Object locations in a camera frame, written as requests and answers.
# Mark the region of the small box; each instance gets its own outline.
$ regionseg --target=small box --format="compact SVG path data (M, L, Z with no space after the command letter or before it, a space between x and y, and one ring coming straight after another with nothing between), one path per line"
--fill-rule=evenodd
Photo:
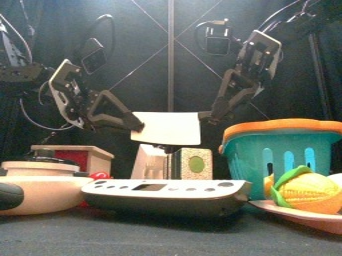
M182 148L165 160L165 178L213 180L213 153L210 149Z
M49 149L55 151L55 157L75 161L81 165L81 171L105 172L111 175L111 161L114 155L95 146L78 145L33 145L34 151Z

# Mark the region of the plastic basket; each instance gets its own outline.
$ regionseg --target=plastic basket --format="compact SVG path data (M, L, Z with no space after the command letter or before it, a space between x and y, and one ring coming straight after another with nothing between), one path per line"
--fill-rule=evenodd
M225 131L222 154L233 179L253 182L252 199L265 196L265 177L274 180L300 165L328 176L332 144L341 140L342 123L281 119L245 123Z

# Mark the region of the black backdrop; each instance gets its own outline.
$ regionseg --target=black backdrop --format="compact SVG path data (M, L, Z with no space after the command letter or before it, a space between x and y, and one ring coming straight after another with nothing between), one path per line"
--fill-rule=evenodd
M208 111L212 108L225 71L237 55L212 56L198 49L194 41L197 24L208 20L229 18L234 36L246 40L253 29L285 5L286 0L176 0L174 1L174 111ZM57 68L69 58L81 38L97 18L111 14L115 19L117 47L113 58L99 72L87 79L95 90L110 89L133 111L169 111L169 1L168 0L30 0L25 1L35 36L34 61ZM21 1L3 0L0 13L26 36L26 19ZM109 24L94 32L105 47L110 47ZM319 61L324 67L325 86L319 83L316 60L309 38L302 38L284 49L284 61L278 65L273 87L254 99L270 119L306 117L342 120L341 101L341 24L332 24L319 35ZM34 126L19 112L10 114L17 99L2 97L2 156L21 155L30 146L42 142L51 132ZM26 108L39 123L59 127L63 120L54 105L42 106L37 98L26 100ZM202 145L214 153L214 177L228 178L225 157L217 153L222 133L234 123L265 120L250 105L242 106L236 118L218 126L204 124ZM117 157L113 172L118 178L129 178L139 143L129 134L93 133L81 129L59 132L49 144L95 145ZM335 168L340 170L339 153Z

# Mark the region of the table surface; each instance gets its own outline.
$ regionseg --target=table surface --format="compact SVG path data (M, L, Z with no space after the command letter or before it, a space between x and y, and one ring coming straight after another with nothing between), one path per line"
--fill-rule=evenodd
M0 216L0 255L341 255L342 236L246 204L225 219L189 219L77 207Z

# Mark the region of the white plate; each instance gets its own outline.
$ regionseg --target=white plate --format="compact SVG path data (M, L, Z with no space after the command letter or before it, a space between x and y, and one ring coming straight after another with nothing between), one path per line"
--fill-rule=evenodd
M342 235L342 215L321 214L277 206L273 200L250 201L250 204L301 225Z

